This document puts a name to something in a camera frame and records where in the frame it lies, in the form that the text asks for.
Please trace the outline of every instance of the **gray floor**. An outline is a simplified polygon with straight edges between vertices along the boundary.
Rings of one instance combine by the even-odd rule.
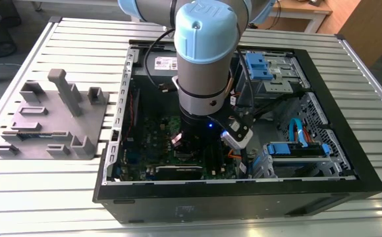
[[[0,58],[0,63],[23,64],[27,54],[36,42],[51,16],[59,15],[72,18],[102,20],[130,20],[130,17],[123,14],[120,9],[111,6],[43,3],[43,11],[36,12],[30,2],[15,1],[15,3],[23,19],[23,24],[22,26],[11,29],[10,32],[18,44],[19,50],[12,56]],[[0,66],[0,97],[10,85],[16,70],[16,66]],[[372,72],[382,84],[382,57],[372,67]]]

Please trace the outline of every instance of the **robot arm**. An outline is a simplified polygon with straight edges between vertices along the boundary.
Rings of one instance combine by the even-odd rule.
[[[175,28],[181,107],[187,116],[210,117],[222,125],[222,136],[233,141],[235,149],[246,147],[253,132],[241,118],[235,117],[231,124],[222,121],[231,111],[222,111],[229,68],[249,23],[265,21],[274,3],[275,0],[119,0],[127,14]]]

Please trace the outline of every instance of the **motherboard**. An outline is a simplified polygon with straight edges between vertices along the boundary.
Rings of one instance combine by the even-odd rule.
[[[139,146],[127,142],[114,177],[120,181],[235,179],[238,157],[229,156],[225,143],[219,140],[201,153],[182,154],[171,143],[179,133],[179,116],[146,117],[142,142]]]

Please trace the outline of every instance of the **orange wire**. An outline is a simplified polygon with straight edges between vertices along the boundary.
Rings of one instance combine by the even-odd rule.
[[[303,135],[305,135],[305,137],[306,137],[307,142],[313,142],[313,139],[311,139],[310,133],[309,133],[309,131],[307,131],[307,129],[306,129],[306,128],[303,128]]]

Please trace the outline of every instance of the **wooden desk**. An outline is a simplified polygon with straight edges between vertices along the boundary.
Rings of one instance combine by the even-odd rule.
[[[307,1],[281,0],[282,13],[281,18],[307,19],[310,23],[305,29],[306,33],[315,33],[328,15],[333,13],[332,8],[325,2],[319,6],[313,6]],[[279,10],[278,3],[270,13],[271,17],[277,16]]]

